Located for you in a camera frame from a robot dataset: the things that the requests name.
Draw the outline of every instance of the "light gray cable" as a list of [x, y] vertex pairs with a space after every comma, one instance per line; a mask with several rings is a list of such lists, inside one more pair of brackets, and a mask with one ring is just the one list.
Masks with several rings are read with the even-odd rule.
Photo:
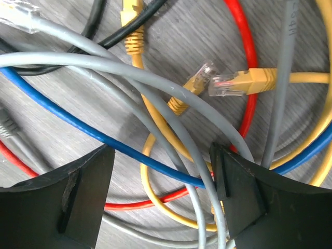
[[[171, 247], [171, 248], [197, 248], [198, 247], [198, 241], [171, 241], [171, 240], [165, 240], [165, 239], [160, 239], [156, 238], [153, 236], [150, 236], [148, 234], [145, 234], [143, 232], [137, 231], [127, 225], [125, 225], [122, 221], [118, 220], [115, 217], [112, 217], [109, 214], [104, 214], [103, 215], [103, 220], [111, 225], [112, 227], [115, 227], [116, 229], [129, 234], [135, 238], [138, 238], [140, 240], [155, 244], [155, 245], [160, 245], [160, 246], [165, 246], [165, 247]], [[213, 235], [206, 240], [207, 245], [212, 245], [216, 243], [218, 240], [217, 235]]]
[[[184, 166], [182, 160], [180, 159], [179, 155], [177, 154], [174, 147], [167, 141], [167, 139], [162, 135], [156, 124], [153, 120], [147, 115], [137, 104], [128, 97], [120, 88], [115, 86], [111, 81], [103, 77], [102, 75], [96, 73], [93, 70], [87, 70], [81, 67], [73, 67], [69, 66], [69, 69], [88, 77], [92, 81], [94, 81], [97, 85], [104, 88], [108, 93], [112, 96], [118, 98], [125, 104], [132, 113], [140, 119], [140, 121], [146, 126], [146, 128], [155, 136], [158, 142], [164, 147], [167, 154], [171, 158], [172, 162], [176, 166], [176, 168], [185, 173], [189, 174], [186, 167]], [[197, 223], [199, 225], [199, 248], [205, 248], [206, 246], [206, 225], [205, 225], [205, 218], [203, 214], [203, 209], [200, 204], [199, 196], [196, 191], [196, 188], [190, 184], [185, 185], [188, 189], [189, 195], [192, 200], [192, 204], [194, 207], [194, 211], [196, 214]]]
[[190, 91], [168, 79], [155, 75], [154, 73], [125, 65], [123, 63], [111, 61], [106, 58], [86, 56], [83, 54], [59, 52], [17, 52], [3, 54], [0, 56], [1, 67], [31, 64], [52, 65], [55, 63], [58, 65], [78, 66], [96, 71], [107, 72], [110, 74], [131, 77], [132, 79], [155, 87], [169, 95], [175, 96], [176, 98], [195, 108], [210, 122], [216, 125], [230, 140], [230, 142], [235, 145], [239, 151], [239, 154], [243, 158], [251, 162], [254, 161], [253, 156], [244, 139], [224, 116], [222, 116], [207, 102], [203, 101]]
[[270, 119], [269, 133], [261, 161], [261, 166], [266, 169], [269, 169], [272, 164], [285, 112], [289, 75], [291, 74], [294, 56], [298, 5], [299, 0], [285, 1], [285, 14], [281, 31], [278, 72], [273, 99], [273, 108]]
[[[52, 21], [46, 20], [44, 18], [33, 18], [33, 25], [34, 28], [54, 37], [57, 37], [63, 41], [66, 41], [80, 49], [90, 53], [96, 54], [101, 57], [109, 58], [115, 62], [122, 62], [119, 58], [114, 56], [111, 52], [107, 51], [103, 47], [99, 46], [95, 42], [77, 34], [76, 32], [56, 24]], [[85, 62], [85, 68], [89, 68], [90, 63], [89, 61]], [[237, 148], [239, 153], [246, 159], [250, 161], [254, 161], [250, 150], [245, 143], [242, 136], [238, 133], [238, 131], [234, 128], [234, 126], [224, 117], [222, 116], [217, 110], [212, 108], [208, 103], [200, 99], [198, 96], [194, 95], [190, 91], [186, 90], [185, 88], [171, 82], [170, 80], [166, 80], [160, 76], [157, 76], [153, 73], [149, 73], [144, 70], [140, 70], [138, 68], [134, 68], [132, 66], [121, 64], [113, 64], [112, 66], [116, 70], [112, 70], [113, 74], [117, 74], [123, 77], [132, 78], [139, 82], [145, 83], [152, 87], [158, 88], [161, 91], [168, 93], [171, 96], [174, 96], [183, 102], [191, 105], [195, 109], [197, 109], [200, 113], [202, 113], [207, 119], [209, 119], [212, 123], [214, 123], [217, 127], [222, 127], [222, 131], [224, 131], [225, 135], [231, 141], [231, 143]]]

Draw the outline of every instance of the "dark gray cable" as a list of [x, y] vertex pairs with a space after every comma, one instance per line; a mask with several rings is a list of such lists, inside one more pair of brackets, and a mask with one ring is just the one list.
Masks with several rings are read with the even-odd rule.
[[[61, 26], [44, 18], [34, 18], [33, 21], [35, 29], [57, 37], [70, 44], [73, 44], [84, 51], [88, 51], [90, 54], [97, 54], [101, 57], [109, 58], [110, 60], [114, 61], [113, 63], [122, 62], [120, 59], [118, 59], [116, 56], [114, 56], [111, 52], [107, 51], [103, 47], [98, 46], [98, 44], [94, 43], [93, 41], [86, 39], [85, 37], [75, 33], [74, 31], [64, 26]], [[91, 63], [89, 63], [89, 61], [86, 61], [85, 65], [82, 67], [89, 68], [89, 66], [92, 66]], [[129, 77], [139, 82], [151, 85], [170, 94], [171, 96], [175, 96], [176, 98], [196, 108], [217, 127], [222, 127], [221, 130], [225, 132], [231, 143], [238, 149], [239, 153], [244, 158], [250, 161], [254, 161], [247, 144], [245, 143], [242, 136], [238, 133], [238, 131], [234, 128], [234, 126], [232, 126], [232, 124], [225, 117], [223, 117], [219, 112], [217, 112], [214, 108], [212, 108], [210, 105], [208, 105], [208, 103], [200, 99], [198, 96], [192, 94], [188, 90], [169, 80], [166, 80], [147, 71], [134, 68], [132, 66], [128, 66], [125, 64], [113, 64], [113, 68], [117, 69], [114, 74]]]
[[[182, 160], [180, 159], [179, 155], [177, 154], [174, 147], [167, 141], [167, 139], [162, 135], [156, 124], [153, 120], [140, 108], [137, 104], [128, 97], [121, 89], [115, 86], [111, 81], [103, 77], [102, 75], [96, 73], [93, 70], [87, 70], [80, 67], [73, 67], [69, 66], [69, 69], [88, 77], [92, 81], [94, 81], [97, 85], [101, 86], [105, 89], [108, 93], [112, 96], [118, 98], [126, 105], [133, 114], [140, 119], [140, 121], [146, 126], [146, 128], [155, 136], [158, 142], [163, 146], [169, 157], [171, 158], [172, 162], [176, 166], [176, 168], [185, 173], [189, 174], [186, 167], [184, 166]], [[188, 189], [189, 195], [192, 200], [192, 204], [195, 210], [197, 223], [199, 225], [199, 248], [205, 248], [206, 246], [206, 225], [205, 225], [205, 218], [203, 214], [203, 209], [200, 204], [199, 196], [196, 191], [196, 188], [192, 185], [186, 184], [186, 188]]]
[[291, 74], [294, 56], [298, 6], [299, 0], [285, 1], [285, 14], [281, 31], [278, 72], [270, 128], [260, 164], [266, 169], [269, 169], [272, 164], [285, 112], [289, 75]]

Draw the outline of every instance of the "black cable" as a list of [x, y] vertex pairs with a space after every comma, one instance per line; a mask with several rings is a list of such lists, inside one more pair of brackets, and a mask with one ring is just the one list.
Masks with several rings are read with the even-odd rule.
[[[87, 21], [87, 24], [82, 31], [81, 35], [86, 38], [93, 39], [97, 33], [98, 27], [101, 23], [104, 10], [106, 8], [107, 0], [94, 0], [93, 5], [90, 11], [90, 16]], [[18, 49], [13, 47], [11, 44], [7, 43], [3, 39], [0, 38], [0, 49], [5, 52], [19, 52]], [[75, 46], [72, 46], [68, 51], [68, 53], [80, 53], [81, 50]], [[32, 68], [25, 67], [14, 67], [14, 69], [22, 76], [37, 76], [42, 74], [48, 74], [54, 72], [61, 68], [61, 66], [49, 66], [49, 65], [41, 65]]]
[[123, 26], [114, 32], [111, 36], [103, 39], [98, 44], [106, 49], [110, 49], [120, 41], [125, 39], [128, 35], [137, 30], [140, 26], [146, 23], [165, 3], [167, 0], [153, 0], [141, 12], [139, 16], [133, 19], [130, 23]]
[[[99, 13], [100, 14], [99, 14], [98, 22], [95, 22], [95, 24], [94, 24], [93, 36], [95, 35], [98, 25], [100, 24], [103, 9], [106, 4], [106, 0], [95, 0], [94, 1], [89, 20], [92, 20], [93, 13], [94, 14], [97, 13], [96, 6], [95, 6], [96, 2], [99, 2], [99, 8], [100, 8]], [[104, 40], [102, 40], [101, 42], [99, 42], [99, 45], [101, 45], [102, 47], [104, 47], [106, 49], [109, 49], [109, 48], [113, 47], [114, 45], [118, 44], [120, 41], [125, 39], [128, 35], [130, 35], [135, 30], [137, 30], [140, 26], [144, 25], [147, 22], [147, 20], [149, 20], [166, 2], [167, 2], [167, 0], [151, 1], [146, 6], [146, 8], [144, 8], [144, 10], [140, 13], [139, 16], [137, 16], [135, 19], [133, 19], [127, 25], [118, 29], [116, 32], [114, 32], [109, 37], [107, 37]], [[0, 38], [0, 49], [5, 52], [18, 52], [18, 50], [16, 48], [14, 48], [12, 45], [8, 44], [1, 38]], [[75, 50], [74, 51], [69, 50], [68, 52], [84, 53], [83, 51], [81, 51], [80, 49], [78, 49], [76, 47], [72, 47], [71, 49], [75, 49]], [[61, 67], [60, 66], [51, 66], [51, 67], [45, 66], [45, 67], [36, 67], [36, 68], [15, 67], [15, 70], [22, 76], [37, 76], [37, 75], [42, 75], [42, 74], [47, 74], [47, 73], [53, 72], [59, 68], [61, 68]]]

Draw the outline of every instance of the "network cable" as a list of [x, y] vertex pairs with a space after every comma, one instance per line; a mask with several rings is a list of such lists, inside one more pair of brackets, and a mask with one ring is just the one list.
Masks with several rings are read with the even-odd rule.
[[[247, 59], [248, 68], [258, 67], [258, 58], [255, 49], [255, 43], [250, 31], [249, 24], [245, 17], [245, 13], [238, 0], [224, 0], [233, 15], [234, 21], [238, 26], [240, 35], [242, 38], [245, 57]], [[244, 116], [239, 128], [239, 133], [242, 137], [245, 137], [249, 131], [250, 125], [255, 116], [256, 105], [258, 101], [257, 94], [251, 94], [248, 96], [247, 104], [244, 112]], [[237, 151], [234, 145], [231, 146], [231, 150]]]
[[[103, 18], [103, 13], [104, 13], [106, 4], [107, 4], [107, 0], [94, 0], [93, 1], [92, 8], [90, 11], [90, 16], [88, 18], [85, 28], [83, 29], [83, 31], [81, 33], [82, 36], [85, 36], [86, 38], [93, 40], [93, 38], [95, 37], [95, 35], [98, 31], [101, 20]], [[6, 53], [19, 52], [14, 46], [7, 43], [2, 38], [0, 38], [0, 49]], [[67, 52], [68, 53], [79, 53], [79, 52], [81, 52], [81, 50], [75, 46], [72, 46]], [[48, 73], [58, 70], [59, 68], [60, 68], [59, 66], [49, 66], [49, 65], [36, 66], [36, 67], [32, 67], [32, 68], [14, 67], [16, 72], [18, 72], [20, 75], [23, 75], [23, 76], [37, 76], [37, 75], [48, 74]]]
[[25, 141], [21, 136], [20, 128], [9, 115], [8, 111], [0, 104], [0, 136], [2, 140], [7, 140], [16, 145], [21, 152], [31, 161], [31, 163], [42, 170], [43, 173], [52, 169], [41, 155]]
[[[276, 68], [249, 68], [247, 71], [238, 71], [228, 77], [227, 89], [243, 94], [254, 94], [274, 90], [276, 73]], [[298, 72], [289, 75], [289, 83], [291, 84], [306, 82], [328, 84], [329, 79], [329, 73]], [[219, 78], [213, 77], [210, 81], [210, 87], [222, 91], [226, 88], [226, 82], [218, 80]]]
[[183, 181], [204, 188], [204, 184], [201, 179], [183, 174], [150, 157], [146, 157], [143, 154], [139, 153], [138, 151], [130, 148], [129, 146], [105, 135], [104, 133], [82, 122], [78, 118], [74, 117], [73, 115], [71, 115], [70, 113], [59, 107], [54, 102], [50, 101], [41, 93], [39, 93], [36, 89], [30, 86], [23, 78], [21, 78], [13, 69], [9, 67], [3, 67], [0, 68], [0, 72], [6, 75], [6, 77], [8, 77], [12, 82], [14, 82], [16, 86], [18, 86], [22, 91], [28, 94], [34, 101], [38, 102], [40, 105], [49, 110], [51, 113], [55, 114], [62, 120], [68, 122], [69, 124], [73, 125], [74, 127], [78, 128], [84, 133], [88, 134], [89, 136], [99, 140], [102, 143], [111, 146], [112, 148], [138, 161], [145, 163], [146, 165], [149, 165], [150, 167], [153, 167], [162, 174], [170, 176], [171, 178], [177, 179], [179, 181]]
[[299, 0], [286, 0], [284, 8], [285, 14], [281, 31], [276, 90], [273, 99], [268, 137], [261, 161], [261, 166], [266, 169], [271, 167], [273, 161], [286, 106], [289, 75], [292, 70], [295, 37], [297, 33]]
[[[241, 21], [237, 21], [237, 24], [240, 26], [241, 34], [245, 34], [245, 35], [243, 35], [243, 37], [246, 37], [246, 39], [251, 39], [250, 41], [247, 41], [247, 40], [244, 41], [246, 51], [250, 51], [250, 52], [246, 53], [246, 55], [247, 55], [248, 61], [250, 62], [249, 64], [251, 64], [253, 66], [257, 66], [257, 56], [255, 53], [254, 42], [253, 42], [250, 30], [249, 30], [248, 24], [245, 19], [245, 15], [241, 9], [241, 6], [239, 5], [239, 3], [237, 1], [226, 1], [226, 3], [232, 9], [232, 13], [234, 13], [235, 18], [241, 19]], [[172, 101], [172, 99], [169, 101], [169, 106], [174, 110], [175, 113], [177, 113], [177, 115], [180, 115], [182, 113], [182, 111], [185, 110], [186, 106], [173, 108], [174, 105], [172, 104], [171, 101]], [[149, 135], [149, 137], [146, 140], [146, 143], [144, 145], [144, 148], [143, 148], [143, 152], [147, 153], [146, 155], [150, 154], [154, 141], [155, 140], [154, 140], [153, 136]], [[167, 214], [167, 216], [172, 217], [174, 220], [176, 220], [186, 226], [193, 227], [196, 229], [198, 228], [198, 224], [195, 220], [191, 220], [191, 219], [186, 218], [183, 215], [177, 214], [176, 212], [171, 210], [168, 206], [164, 205], [163, 201], [159, 200], [157, 195], [154, 193], [151, 184], [149, 183], [148, 167], [145, 165], [141, 165], [141, 178], [142, 178], [142, 183], [143, 183], [146, 193], [148, 194], [148, 196], [150, 197], [152, 202], [155, 204], [155, 206], [158, 207], [158, 209], [160, 209], [163, 213]], [[217, 229], [216, 226], [213, 224], [207, 225], [206, 228], [207, 228], [207, 231], [216, 231], [216, 229]]]
[[[129, 22], [126, 26], [118, 29], [116, 32], [114, 32], [109, 37], [105, 38], [101, 42], [99, 42], [99, 45], [106, 49], [110, 49], [111, 47], [118, 44], [120, 41], [125, 39], [128, 35], [133, 33], [135, 30], [137, 30], [140, 26], [145, 24], [165, 3], [167, 0], [153, 0], [151, 1], [146, 8], [143, 9], [141, 14], [133, 19], [131, 22]], [[93, 39], [94, 35], [96, 34], [99, 24], [102, 19], [102, 15], [104, 12], [106, 6], [106, 0], [95, 0], [90, 12], [90, 17], [88, 19], [88, 23], [82, 32], [82, 35]], [[3, 39], [0, 39], [0, 49], [4, 50], [5, 52], [18, 52], [15, 51], [15, 48], [5, 42]], [[80, 49], [72, 47], [68, 52], [71, 53], [83, 53]], [[17, 68], [15, 67], [15, 70], [23, 76], [37, 76], [42, 75], [46, 73], [53, 72], [60, 68], [60, 66], [48, 66], [45, 67], [37, 67], [37, 68]]]
[[[142, 0], [133, 0], [133, 1], [123, 0], [123, 11], [121, 12], [122, 25], [126, 25], [126, 23], [128, 21], [130, 21], [131, 18], [134, 18], [135, 16], [137, 16], [140, 13], [140, 11], [142, 10], [142, 7], [143, 7], [143, 1]], [[126, 41], [125, 41], [126, 48], [127, 48], [127, 54], [132, 57], [132, 65], [136, 66], [138, 68], [141, 68], [141, 69], [144, 69], [143, 59], [142, 59], [142, 53], [143, 53], [143, 49], [144, 49], [143, 35], [144, 35], [143, 27], [140, 27], [139, 30], [136, 30], [129, 37], [127, 37]], [[156, 123], [161, 123], [161, 122], [165, 123], [165, 120], [162, 118], [162, 116], [160, 114], [158, 114], [157, 109], [149, 101], [149, 97], [148, 96], [146, 97], [143, 93], [142, 98], [143, 98], [143, 101], [144, 101], [148, 111], [150, 112], [150, 115], [154, 119], [154, 121]], [[173, 108], [180, 107], [181, 104], [180, 104], [179, 101], [177, 101], [175, 98], [172, 98], [172, 100], [173, 100], [173, 102], [172, 102], [173, 103], [173, 105], [172, 105]], [[150, 149], [148, 149], [146, 147], [146, 144], [145, 144], [145, 146], [143, 148], [143, 151], [142, 151], [143, 154], [149, 156], [149, 154], [150, 154], [149, 151], [150, 151]], [[142, 175], [142, 177], [144, 175], [144, 174], [142, 174], [142, 172], [144, 172], [143, 169], [145, 169], [145, 168], [147, 168], [147, 166], [141, 163], [141, 175]], [[160, 202], [159, 199], [157, 199], [157, 200], [154, 199], [153, 198], [153, 196], [154, 196], [153, 191], [149, 191], [149, 189], [151, 189], [151, 186], [149, 188], [148, 183], [146, 183], [144, 181], [142, 183], [143, 183], [144, 189], [147, 192], [147, 195], [150, 197], [150, 199], [156, 205], [156, 207], [161, 212], [163, 212], [165, 215], [167, 215], [168, 217], [178, 221], [177, 217], [173, 216], [172, 212], [171, 213], [170, 212], [165, 212], [163, 207], [160, 208], [160, 206], [158, 205], [158, 203]], [[194, 211], [195, 211], [195, 214], [196, 214], [196, 217], [197, 217], [197, 222], [195, 222], [196, 225], [194, 226], [194, 228], [198, 229], [199, 248], [205, 248], [205, 246], [206, 246], [206, 232], [205, 232], [206, 225], [205, 225], [205, 218], [204, 218], [204, 214], [203, 214], [203, 209], [200, 205], [199, 197], [198, 197], [198, 194], [197, 194], [195, 188], [192, 187], [192, 186], [188, 186], [188, 185], [186, 186], [186, 188], [187, 188], [187, 190], [189, 192], [189, 195], [191, 197], [191, 200], [192, 200], [192, 203], [193, 203], [193, 206], [194, 206]]]
[[[28, 58], [30, 57], [30, 60], [32, 59], [32, 63], [47, 63], [47, 60], [41, 60], [41, 58], [39, 58], [39, 60], [36, 58], [36, 55], [38, 55], [40, 53], [16, 53], [16, 54], [7, 54], [7, 55], [3, 55], [0, 56], [0, 66], [6, 66], [6, 65], [11, 65], [11, 64], [28, 64], [26, 62], [26, 60], [28, 60]], [[69, 54], [66, 57], [66, 61], [64, 60], [60, 60], [58, 57], [59, 56], [50, 56], [50, 55], [54, 55], [55, 53], [43, 53], [45, 56], [48, 55], [48, 57], [51, 57], [51, 61], [56, 60], [56, 62], [58, 64], [72, 64], [72, 61], [69, 60], [70, 57], [80, 57], [80, 61], [82, 61], [83, 58], [85, 58], [86, 56], [80, 56], [80, 55], [74, 55], [74, 54]], [[107, 71], [109, 73], [114, 73], [114, 71], [111, 70], [111, 68], [113, 68], [114, 70], [116, 70], [118, 73], [120, 72], [120, 70], [116, 67], [114, 67], [113, 63], [115, 62], [109, 62], [109, 60], [105, 60], [102, 58], [96, 58], [96, 60], [99, 60], [98, 66], [96, 66], [95, 68], [93, 67], [93, 64], [95, 63], [91, 63], [91, 58], [89, 57], [89, 67], [93, 68], [93, 69], [99, 69], [101, 71]], [[75, 63], [76, 66], [84, 66], [84, 63]], [[135, 78], [142, 80], [143, 81], [143, 77], [142, 78], [137, 78], [137, 74], [135, 74]]]
[[39, 176], [33, 169], [27, 166], [24, 162], [21, 161], [11, 150], [2, 142], [0, 141], [0, 152], [3, 154], [8, 161], [10, 161], [13, 165], [18, 167], [23, 173], [28, 175], [31, 178], [35, 178]]
[[[58, 24], [55, 24], [49, 20], [46, 20], [46, 19], [43, 19], [40, 17], [34, 17], [32, 19], [32, 21], [33, 21], [33, 27], [35, 30], [43, 31], [49, 35], [52, 35], [59, 39], [70, 42], [71, 44], [78, 46], [79, 48], [83, 49], [84, 51], [86, 51], [90, 54], [98, 55], [98, 56], [109, 58], [111, 60], [119, 61], [118, 58], [114, 57], [114, 55], [112, 55], [110, 52], [108, 52], [104, 48], [98, 46], [94, 42], [76, 34], [75, 32], [73, 32], [63, 26], [60, 26]], [[153, 105], [156, 107], [156, 109], [164, 116], [165, 120], [170, 124], [170, 126], [175, 131], [175, 133], [178, 135], [178, 137], [183, 142], [183, 144], [188, 148], [188, 151], [190, 152], [191, 156], [193, 157], [194, 162], [197, 165], [201, 178], [202, 178], [202, 180], [205, 184], [206, 190], [209, 194], [211, 203], [215, 209], [216, 223], [218, 226], [218, 245], [219, 245], [219, 248], [224, 248], [225, 244], [226, 244], [226, 240], [225, 240], [226, 227], [225, 227], [224, 215], [223, 215], [223, 212], [221, 209], [220, 202], [217, 197], [217, 193], [216, 193], [216, 190], [215, 190], [215, 187], [213, 184], [213, 180], [210, 176], [210, 173], [205, 165], [205, 162], [204, 162], [197, 146], [193, 142], [188, 131], [183, 127], [181, 122], [176, 118], [176, 115], [168, 108], [168, 106], [166, 105], [166, 103], [163, 101], [163, 99], [161, 97], [159, 97], [158, 95], [151, 92], [147, 87], [145, 87], [139, 81], [131, 80], [129, 78], [126, 78], [126, 80], [133, 87], [137, 88], [137, 90], [140, 91], [144, 96], [146, 96], [147, 99], [149, 99], [149, 101], [151, 101], [153, 103]], [[185, 95], [181, 96], [183, 101], [187, 101], [187, 99], [190, 100], [190, 97], [189, 98], [184, 98], [184, 97], [185, 97]], [[233, 134], [231, 134], [231, 135], [236, 134], [236, 136], [240, 136], [231, 124], [228, 126], [228, 128], [232, 129]]]
[[332, 123], [326, 128], [326, 130], [306, 149], [304, 149], [300, 154], [294, 157], [292, 160], [288, 161], [284, 165], [275, 168], [273, 171], [275, 173], [284, 175], [291, 170], [299, 167], [317, 153], [321, 152], [330, 142], [332, 141]]
[[[331, 1], [326, 0], [316, 0], [316, 3], [318, 4], [318, 7], [321, 11], [323, 21], [326, 27], [328, 42], [329, 42], [329, 57], [332, 58], [332, 3]], [[275, 169], [276, 167], [286, 163], [287, 161], [290, 161], [292, 158], [294, 158], [297, 154], [299, 154], [301, 151], [303, 151], [306, 147], [308, 147], [329, 125], [329, 123], [332, 120], [332, 78], [329, 79], [329, 87], [328, 92], [326, 95], [326, 101], [323, 108], [323, 112], [321, 114], [321, 117], [314, 128], [314, 130], [310, 133], [310, 135], [307, 137], [307, 139], [298, 146], [292, 153], [288, 154], [287, 156], [273, 162], [271, 168]]]

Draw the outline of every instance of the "yellow ethernet cable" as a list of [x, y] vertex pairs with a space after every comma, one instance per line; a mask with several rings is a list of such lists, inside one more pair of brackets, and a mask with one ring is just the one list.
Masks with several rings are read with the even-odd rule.
[[[329, 83], [329, 73], [291, 73], [290, 83]], [[219, 75], [211, 79], [210, 96], [229, 95], [230, 93], [255, 94], [274, 90], [276, 68], [250, 68], [232, 75]]]
[[[135, 18], [142, 11], [142, 9], [143, 9], [142, 0], [124, 0], [123, 11], [121, 12], [122, 26], [126, 25], [129, 21]], [[144, 69], [143, 59], [142, 59], [142, 53], [144, 51], [143, 27], [140, 27], [129, 37], [127, 37], [125, 44], [126, 44], [127, 54], [131, 55], [132, 57], [132, 65]], [[184, 85], [184, 87], [187, 90], [197, 95], [199, 95], [204, 90], [206, 79], [212, 69], [212, 67], [211, 66], [209, 67], [208, 65], [210, 64], [209, 63], [204, 64], [204, 66], [201, 67], [200, 70], [192, 78], [189, 79], [189, 81]], [[142, 98], [150, 115], [152, 116], [154, 122], [156, 123], [157, 127], [160, 129], [162, 134], [175, 147], [175, 149], [177, 149], [182, 155], [184, 155], [185, 157], [187, 157], [189, 160], [192, 161], [192, 158], [187, 149], [184, 147], [184, 145], [181, 143], [178, 137], [173, 133], [173, 131], [169, 128], [168, 124], [166, 123], [164, 118], [159, 114], [157, 109], [151, 104], [151, 102], [147, 98], [145, 98], [144, 96], [142, 96]], [[184, 102], [176, 98], [170, 99], [169, 106], [177, 115], [180, 115], [188, 107]], [[155, 137], [152, 134], [150, 134], [147, 141], [145, 142], [143, 148], [143, 154], [147, 156], [150, 155], [150, 152], [152, 150], [155, 141], [156, 141]], [[209, 162], [206, 163], [208, 167], [211, 168], [211, 164]], [[144, 186], [147, 195], [158, 209], [160, 209], [164, 214], [174, 219], [175, 221], [184, 224], [186, 226], [189, 226], [191, 228], [198, 229], [198, 224], [195, 220], [188, 219], [184, 216], [175, 213], [173, 210], [168, 208], [159, 200], [158, 196], [154, 193], [151, 184], [149, 182], [148, 166], [142, 163], [141, 163], [141, 177], [142, 177], [142, 184]], [[215, 232], [217, 231], [217, 227], [216, 225], [207, 224], [206, 230]]]
[[[327, 38], [328, 38], [328, 42], [329, 42], [329, 46], [328, 46], [329, 58], [331, 61], [331, 59], [332, 59], [332, 1], [316, 0], [316, 3], [321, 11], [323, 21], [325, 24]], [[332, 72], [332, 63], [330, 63], [330, 72]], [[321, 119], [322, 119], [324, 117], [323, 115], [325, 114], [325, 112], [329, 111], [329, 113], [328, 113], [329, 116], [326, 117], [326, 119], [329, 121], [328, 123], [330, 123], [331, 119], [332, 119], [331, 118], [331, 116], [332, 116], [332, 114], [331, 114], [331, 112], [332, 112], [332, 103], [331, 103], [331, 101], [332, 101], [331, 100], [332, 78], [330, 78], [329, 80], [330, 80], [330, 83], [329, 83], [328, 93], [327, 93], [327, 97], [326, 97], [325, 106], [323, 109], [323, 114], [321, 117]], [[309, 184], [314, 185], [314, 186], [320, 186], [322, 184], [322, 182], [324, 181], [324, 179], [326, 178], [326, 176], [331, 168], [332, 168], [332, 143], [330, 143], [330, 145], [328, 146], [325, 157], [323, 159], [323, 162], [320, 165], [320, 167], [318, 168], [317, 172], [315, 173], [314, 177], [311, 179]]]
[[[332, 1], [316, 0], [321, 11], [323, 21], [326, 27], [327, 37], [329, 41], [329, 57], [332, 58]], [[332, 63], [330, 63], [330, 72], [332, 71]], [[275, 68], [251, 68], [248, 71], [239, 71], [233, 75], [219, 75], [212, 77], [209, 84], [210, 96], [226, 96], [226, 95], [242, 95], [254, 94], [274, 89], [276, 81]], [[328, 92], [324, 104], [321, 118], [316, 127], [307, 137], [307, 139], [298, 146], [293, 152], [283, 158], [272, 163], [270, 169], [273, 170], [289, 160], [293, 159], [305, 148], [307, 148], [316, 138], [326, 129], [332, 121], [332, 78], [328, 73], [291, 73], [289, 82], [314, 82], [328, 83]], [[326, 156], [317, 170], [313, 179], [309, 184], [319, 186], [329, 170], [332, 167], [332, 144], [326, 152]]]

